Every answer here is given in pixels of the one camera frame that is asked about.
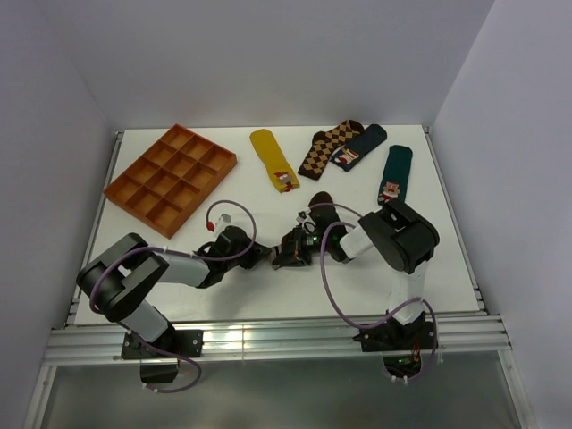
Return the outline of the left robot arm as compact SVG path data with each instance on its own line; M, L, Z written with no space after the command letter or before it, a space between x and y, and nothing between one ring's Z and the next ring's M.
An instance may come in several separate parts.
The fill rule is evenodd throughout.
M135 332L146 351L163 357L171 352L174 335L168 319L147 302L157 283L206 289L234 267L251 269L272 253L232 225L194 255L152 247L132 232L84 266L76 284L89 297L94 312Z

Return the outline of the brown striped-cuff sock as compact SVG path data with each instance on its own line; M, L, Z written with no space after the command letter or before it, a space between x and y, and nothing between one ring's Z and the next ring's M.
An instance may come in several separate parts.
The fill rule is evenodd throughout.
M277 246L292 245L295 248L299 266L312 265L312 258L320 251L322 237L325 228L333 220L332 206L325 206L324 203L332 203L331 196L324 191L316 193L309 201L308 208L311 210L310 216L314 221L315 228L302 228L295 225L290 232L287 232Z

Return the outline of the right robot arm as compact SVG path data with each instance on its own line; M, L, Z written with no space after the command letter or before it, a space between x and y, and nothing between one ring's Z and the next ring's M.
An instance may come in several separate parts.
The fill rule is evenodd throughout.
M305 267L319 256L324 290L335 313L348 325L360 330L374 330L388 323L387 338L391 345L404 349L413 342L418 330L415 322L436 315L424 297L425 276L434 251L440 244L435 227L403 201L394 198L379 210L365 215L332 201L314 202L298 213L298 225L282 237L272 249L271 267ZM340 263L375 249L398 276L389 308L378 321L360 324L345 315L335 301L327 280L325 257Z

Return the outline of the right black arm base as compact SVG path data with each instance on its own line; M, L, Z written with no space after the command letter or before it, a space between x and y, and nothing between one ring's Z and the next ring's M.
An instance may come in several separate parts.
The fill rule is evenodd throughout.
M422 353L436 354L438 341L430 322L401 325L390 321L372 330L360 330L352 340L365 353L382 352L383 371L395 382L407 384L424 369Z

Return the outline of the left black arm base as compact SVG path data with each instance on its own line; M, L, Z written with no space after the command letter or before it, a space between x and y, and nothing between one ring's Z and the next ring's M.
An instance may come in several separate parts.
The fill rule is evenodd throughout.
M202 330L174 330L169 328L153 342L143 341L136 333L124 335L120 358L123 361L139 361L139 378L145 387L159 392L179 392L194 387L202 376L202 369L195 358L200 358L203 348ZM168 387L180 374L182 363L195 368L195 377L187 386Z

